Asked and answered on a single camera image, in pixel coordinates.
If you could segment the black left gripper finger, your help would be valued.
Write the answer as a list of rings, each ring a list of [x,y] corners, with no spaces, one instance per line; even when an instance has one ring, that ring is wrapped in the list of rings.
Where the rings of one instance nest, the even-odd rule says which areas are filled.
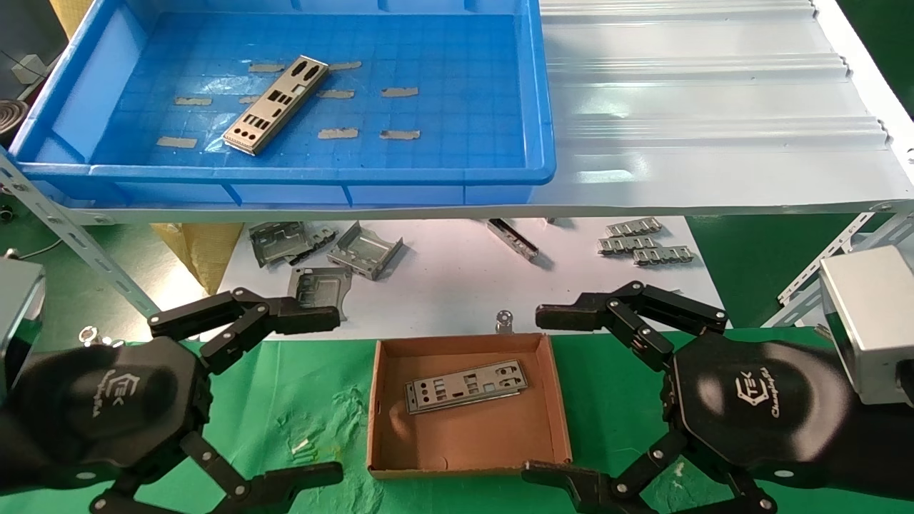
[[[222,332],[200,348],[206,370],[222,374],[272,333],[311,334],[341,324],[335,306],[303,307],[293,297],[263,297],[245,288],[219,293],[148,319],[152,336],[184,341],[216,328]]]

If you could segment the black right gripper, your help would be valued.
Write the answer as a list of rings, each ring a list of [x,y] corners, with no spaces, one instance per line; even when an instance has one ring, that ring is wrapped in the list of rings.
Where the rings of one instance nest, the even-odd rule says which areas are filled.
[[[649,320],[698,338],[673,354]],[[911,500],[910,406],[864,404],[832,349],[732,341],[721,335],[727,322],[722,309],[641,282],[536,307],[539,328],[607,329],[651,370],[669,369],[665,398],[673,400],[671,423],[679,430],[617,478],[528,460],[523,481],[564,490],[578,513],[653,513],[642,492],[687,455],[712,479],[725,476],[733,494],[688,513],[776,513],[776,501],[753,478]],[[708,331],[718,334],[702,335]]]

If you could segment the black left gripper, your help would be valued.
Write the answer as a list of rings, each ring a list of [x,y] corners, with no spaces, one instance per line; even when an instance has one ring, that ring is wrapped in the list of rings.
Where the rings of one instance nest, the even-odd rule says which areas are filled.
[[[206,367],[169,338],[33,353],[2,403],[2,493],[115,480],[89,512],[174,513],[134,495],[188,456],[225,492],[212,513],[287,513],[343,480],[339,462],[242,478],[201,435],[212,400]]]

